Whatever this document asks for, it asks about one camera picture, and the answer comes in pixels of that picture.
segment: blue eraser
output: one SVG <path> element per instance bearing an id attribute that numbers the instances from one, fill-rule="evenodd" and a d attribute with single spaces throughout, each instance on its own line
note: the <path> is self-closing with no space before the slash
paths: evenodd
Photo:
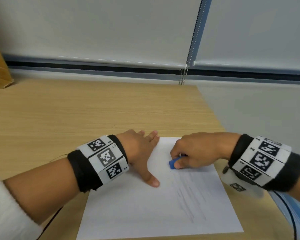
<path id="1" fill-rule="evenodd" d="M 173 160 L 169 161 L 169 165 L 170 165 L 170 168 L 171 168 L 171 169 L 176 169 L 176 168 L 174 167 L 174 163 L 175 163 L 176 161 L 178 161 L 181 157 L 177 157 L 176 159 L 173 159 Z"/>

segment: fingernail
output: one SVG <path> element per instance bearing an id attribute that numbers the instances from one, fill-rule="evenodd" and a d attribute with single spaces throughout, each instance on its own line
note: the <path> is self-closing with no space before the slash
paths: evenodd
<path id="1" fill-rule="evenodd" d="M 159 187 L 159 185 L 160 185 L 160 182 L 158 181 L 158 179 L 156 179 L 152 182 L 153 187 Z"/>
<path id="2" fill-rule="evenodd" d="M 182 168 L 181 165 L 180 165 L 180 163 L 177 162 L 177 161 L 174 163 L 174 167 L 175 167 L 176 169 L 181 169 L 181 168 Z"/>

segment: black cable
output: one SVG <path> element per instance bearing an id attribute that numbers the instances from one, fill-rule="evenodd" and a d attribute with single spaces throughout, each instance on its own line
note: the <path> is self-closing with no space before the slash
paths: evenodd
<path id="1" fill-rule="evenodd" d="M 48 226 L 52 223 L 52 221 L 56 218 L 57 214 L 59 214 L 60 210 L 62 210 L 63 206 L 54 214 L 54 216 L 51 218 L 51 220 L 48 222 L 48 224 L 44 227 L 41 235 L 37 238 L 37 240 L 39 240 L 39 238 L 41 238 L 42 234 L 45 232 L 45 230 L 47 230 Z"/>
<path id="2" fill-rule="evenodd" d="M 296 227 L 296 222 L 294 221 L 292 212 L 289 208 L 289 206 L 287 205 L 287 203 L 284 201 L 284 199 L 280 196 L 280 194 L 278 194 L 276 191 L 273 191 L 279 198 L 280 200 L 282 200 L 282 202 L 284 203 L 284 205 L 287 207 L 287 210 L 289 212 L 289 215 L 291 217 L 291 221 L 292 221 L 292 226 L 293 226 L 293 235 L 294 235 L 294 240 L 297 240 L 297 227 Z"/>

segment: white paper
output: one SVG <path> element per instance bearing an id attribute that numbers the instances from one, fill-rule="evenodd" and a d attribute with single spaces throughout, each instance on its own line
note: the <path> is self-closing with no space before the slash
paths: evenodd
<path id="1" fill-rule="evenodd" d="M 243 232 L 213 165 L 170 169 L 176 140 L 160 138 L 148 161 L 159 188 L 130 169 L 90 192 L 77 240 Z"/>

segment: white sleeve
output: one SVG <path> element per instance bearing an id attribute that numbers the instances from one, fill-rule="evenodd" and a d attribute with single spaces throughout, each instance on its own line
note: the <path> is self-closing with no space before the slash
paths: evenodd
<path id="1" fill-rule="evenodd" d="M 0 181 L 0 240 L 36 240 L 41 232 Z"/>

